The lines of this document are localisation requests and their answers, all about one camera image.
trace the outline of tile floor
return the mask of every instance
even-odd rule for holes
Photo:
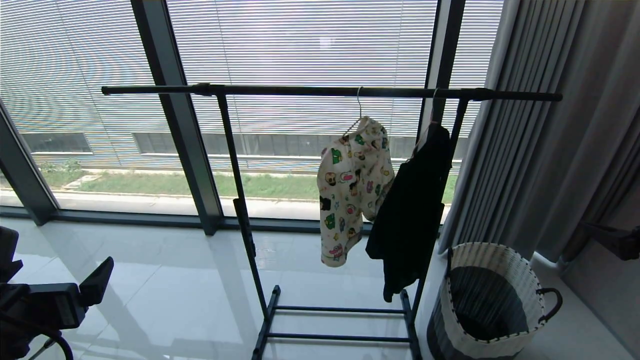
[[[199,229],[53,222],[0,218],[20,232],[15,259],[24,268],[13,282],[80,282],[104,258],[116,261],[102,304],[89,310],[80,328],[65,338],[76,359],[250,359],[262,324],[239,232],[207,237]],[[364,245],[342,268],[319,260],[320,242],[309,234],[255,233],[257,264],[267,297],[282,287],[280,304],[401,308],[398,297],[382,299],[382,264]],[[544,286],[558,288],[564,306],[518,359],[624,359],[631,356],[562,283],[551,264],[532,265]],[[426,324],[444,272],[431,262],[417,330],[422,355]],[[408,289],[413,299],[415,285]],[[398,317],[278,315],[275,332],[406,336]],[[32,343],[35,351],[44,339]],[[264,359],[410,359],[406,345],[270,341]],[[50,348],[40,359],[63,359]]]

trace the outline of sidewalk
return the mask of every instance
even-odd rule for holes
[[[60,207],[74,210],[117,211],[126,213],[154,213],[197,215],[191,197],[172,197],[168,195],[126,195],[89,192],[53,192]],[[233,199],[221,198],[222,209],[226,216],[236,215]],[[15,193],[2,189],[0,205],[22,206]],[[254,218],[295,218],[318,220],[320,207],[316,202],[295,200],[247,199],[246,207],[250,217]],[[442,221],[449,213],[451,205],[445,205]]]

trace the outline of woven basket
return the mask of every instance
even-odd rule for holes
[[[449,249],[447,273],[429,320],[436,360],[512,359],[562,306],[556,289],[540,288],[529,262],[494,243]],[[545,293],[557,296],[545,314]]]

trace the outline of clothes rack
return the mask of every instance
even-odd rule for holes
[[[246,200],[241,180],[240,166],[236,153],[233,132],[231,129],[231,120],[229,117],[227,95],[302,95],[302,96],[348,96],[348,97],[404,97],[404,98],[433,98],[436,95],[443,99],[459,99],[458,108],[456,110],[456,118],[453,130],[451,132],[451,149],[450,159],[453,160],[453,154],[464,114],[467,110],[469,101],[483,100],[522,100],[522,101],[560,101],[561,94],[537,93],[537,92],[505,92],[495,91],[487,88],[468,88],[468,89],[425,89],[425,88],[367,88],[367,87],[315,87],[315,86],[244,86],[244,85],[214,85],[209,83],[200,83],[195,85],[184,86],[103,86],[102,93],[104,95],[111,94],[197,94],[204,96],[216,96],[218,106],[220,107],[222,123],[225,130],[225,137],[229,150],[231,166],[236,182],[238,198],[234,199],[234,207],[240,225],[241,234],[244,241],[247,258],[253,275],[253,282],[257,290],[260,308],[264,321],[260,329],[258,339],[253,350],[252,359],[262,359],[267,340],[270,338],[284,339],[310,339],[310,340],[341,340],[341,341],[372,341],[372,342],[389,342],[389,343],[408,343],[412,358],[421,360],[420,347],[418,344],[418,336],[415,331],[415,317],[420,304],[420,298],[424,289],[426,280],[425,268],[421,275],[416,294],[413,300],[413,307],[409,302],[409,295],[406,290],[400,293],[402,309],[368,309],[355,307],[316,307],[316,306],[285,306],[278,305],[278,299],[282,290],[276,285],[271,292],[269,303],[266,302],[260,275],[255,263],[255,244],[253,242],[249,216],[246,208]],[[440,198],[444,194],[445,184],[449,175],[449,169],[442,176],[442,185],[438,191]],[[431,221],[440,222],[442,214]],[[437,234],[427,234],[427,236],[437,236]],[[278,310],[284,311],[317,311],[317,312],[339,312],[339,313],[363,313],[363,314],[395,314],[402,315],[407,330],[407,337],[384,337],[384,336],[346,336],[331,334],[294,334],[284,332],[271,332],[271,324]]]

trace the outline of black cable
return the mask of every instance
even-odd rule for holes
[[[24,320],[12,318],[3,311],[0,311],[0,320],[4,322],[8,322],[15,327],[28,329],[29,331],[37,332],[38,334],[48,336],[49,339],[55,341],[62,349],[62,352],[65,353],[65,360],[74,360],[74,353],[71,351],[71,347],[69,346],[69,343],[67,343],[67,341],[62,337],[62,335],[56,333],[55,331],[36,325],[34,323],[29,323]]]

